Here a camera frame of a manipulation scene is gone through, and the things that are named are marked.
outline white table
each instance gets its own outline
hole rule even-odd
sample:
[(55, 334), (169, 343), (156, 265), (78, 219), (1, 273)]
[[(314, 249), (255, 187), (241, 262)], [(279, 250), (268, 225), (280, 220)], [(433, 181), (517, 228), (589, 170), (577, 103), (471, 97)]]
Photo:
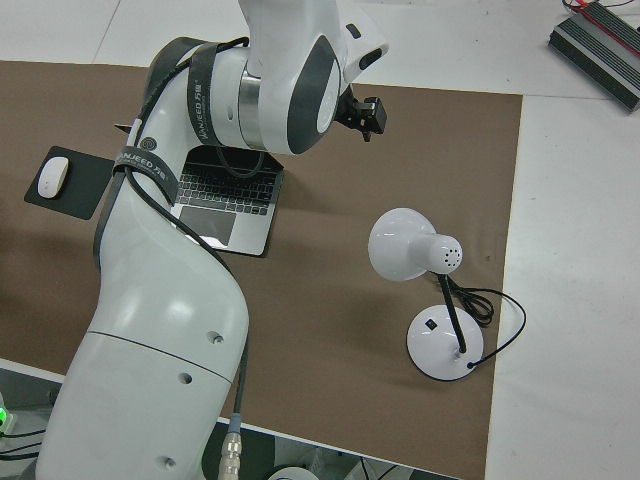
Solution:
[[(524, 95), (504, 289), (530, 324), (498, 357), (486, 478), (637, 478), (640, 113), (548, 49), (559, 0), (360, 3), (391, 50), (359, 81)], [(616, 12), (640, 24), (640, 2)], [(246, 33), (223, 0), (0, 3), (3, 60), (147, 66)], [(505, 305), (503, 340), (518, 322)]]

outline white robotic arm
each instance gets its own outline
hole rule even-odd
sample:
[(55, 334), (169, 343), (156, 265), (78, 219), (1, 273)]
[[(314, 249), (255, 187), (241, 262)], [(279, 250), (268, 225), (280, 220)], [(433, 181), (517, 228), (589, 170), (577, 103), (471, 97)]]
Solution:
[[(211, 59), (210, 46), (196, 45), (176, 61), (189, 68), (150, 76), (130, 160), (153, 170), (160, 159), (159, 175), (177, 177), (202, 143), (298, 154), (334, 118), (365, 136), (384, 127), (381, 105), (359, 104), (349, 89), (387, 50), (363, 12), (333, 0), (240, 5), (250, 46)], [(203, 60), (212, 66), (198, 76)], [(130, 167), (103, 211), (98, 306), (56, 401), (38, 480), (204, 478), (204, 446), (243, 351), (248, 312), (238, 284), (143, 201), (135, 182), (170, 208), (159, 183)]]

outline laptop keyboard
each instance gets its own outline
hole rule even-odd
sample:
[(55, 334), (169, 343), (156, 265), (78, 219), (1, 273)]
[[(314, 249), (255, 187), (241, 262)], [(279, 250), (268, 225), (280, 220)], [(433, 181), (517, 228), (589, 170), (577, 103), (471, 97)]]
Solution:
[(176, 203), (238, 213), (266, 215), (275, 174), (259, 172), (237, 178), (220, 167), (185, 165)]

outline desk lamp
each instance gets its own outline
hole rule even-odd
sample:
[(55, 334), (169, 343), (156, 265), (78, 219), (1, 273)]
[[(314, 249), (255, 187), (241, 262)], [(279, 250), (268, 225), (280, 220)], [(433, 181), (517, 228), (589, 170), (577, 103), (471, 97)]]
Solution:
[(446, 305), (420, 312), (407, 333), (407, 348), (415, 365), (437, 380), (452, 381), (474, 370), (482, 357), (480, 327), (464, 310), (455, 308), (447, 275), (462, 262), (462, 247), (453, 237), (436, 233), (420, 213), (396, 208), (382, 215), (369, 236), (373, 268), (387, 280), (402, 282), (427, 272), (438, 276)]

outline laptop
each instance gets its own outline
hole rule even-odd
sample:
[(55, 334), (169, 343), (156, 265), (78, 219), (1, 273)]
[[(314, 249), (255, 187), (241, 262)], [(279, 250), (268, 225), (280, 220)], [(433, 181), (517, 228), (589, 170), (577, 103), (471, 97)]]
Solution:
[[(240, 174), (252, 172), (258, 152), (222, 148)], [(250, 178), (238, 178), (220, 162), (215, 147), (200, 146), (187, 156), (171, 213), (212, 247), (263, 255), (282, 186), (284, 167), (268, 153)]]

